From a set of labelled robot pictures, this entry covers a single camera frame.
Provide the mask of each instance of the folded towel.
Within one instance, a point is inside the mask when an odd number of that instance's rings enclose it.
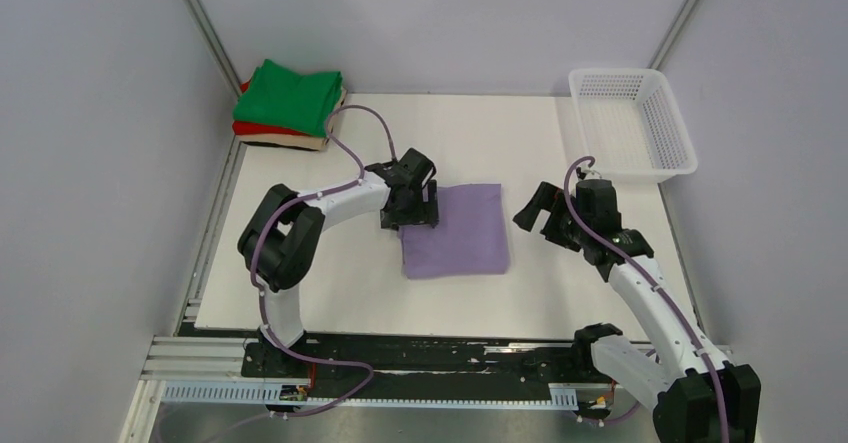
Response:
[[[324,138],[324,120],[341,94],[342,75],[338,71],[299,75],[265,60],[233,109],[233,119]]]
[[[501,275],[509,269],[501,185],[438,189],[439,224],[403,226],[398,234],[407,278]]]

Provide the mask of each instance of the stack of folded cloths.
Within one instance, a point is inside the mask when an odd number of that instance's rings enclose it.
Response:
[[[338,71],[300,75],[271,60],[242,85],[233,110],[233,132],[244,143],[321,150],[327,145],[324,121],[347,92]],[[330,132],[336,118],[329,123]]]

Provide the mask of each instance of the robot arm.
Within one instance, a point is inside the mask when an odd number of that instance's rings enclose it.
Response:
[[[262,328],[266,338],[271,330],[282,344],[290,346],[303,335],[298,283],[309,271],[324,231],[355,216],[378,211],[380,226],[385,229],[435,226],[439,221],[436,180],[432,179],[435,173],[433,162],[410,148],[399,161],[365,167],[364,178],[347,190],[328,192],[327,196],[296,203],[283,211],[278,226],[268,233],[260,249],[257,266],[264,287],[260,290],[260,311],[269,325]],[[248,269],[262,228],[273,214],[298,196],[321,191],[298,192],[282,184],[268,190],[238,241]],[[280,224],[291,225],[287,234]]]
[[[635,267],[576,224],[566,198],[571,199],[578,215],[594,232],[635,260],[657,286],[648,284]],[[604,281],[633,311],[661,361],[656,363],[647,358],[615,326],[597,324],[575,333],[575,346],[583,366],[621,383],[651,411],[660,441],[718,442],[716,393],[705,357],[718,369],[731,441],[753,442],[760,394],[756,373],[748,365],[734,366],[694,321],[672,309],[669,301],[674,303],[673,297],[665,288],[659,265],[653,259],[653,249],[641,233],[621,226],[612,183],[584,179],[577,183],[572,196],[543,182],[513,221],[530,231],[541,210],[550,212],[541,231],[545,239],[583,253],[586,261],[598,269]],[[692,343],[684,321],[700,339],[700,348]]]

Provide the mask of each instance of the wall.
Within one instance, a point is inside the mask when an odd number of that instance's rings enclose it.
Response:
[[[369,93],[566,93],[647,66],[683,0],[202,0],[242,79],[264,58]]]
[[[848,0],[704,0],[664,71],[700,161],[666,185],[708,329],[763,380],[764,441],[848,423]]]
[[[0,433],[114,441],[232,96],[181,0],[0,0]]]

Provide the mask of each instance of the gray floor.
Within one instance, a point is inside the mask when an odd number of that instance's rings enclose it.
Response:
[[[616,405],[622,412],[632,401],[627,395],[623,396]],[[161,421],[161,442],[200,443],[233,423],[264,411],[264,407],[248,405],[169,405],[161,412],[165,415]],[[157,442],[156,436],[150,441]],[[258,421],[216,441],[632,443],[656,442],[657,439],[650,415],[645,410],[619,426],[591,428],[553,411],[337,408],[301,420]]]

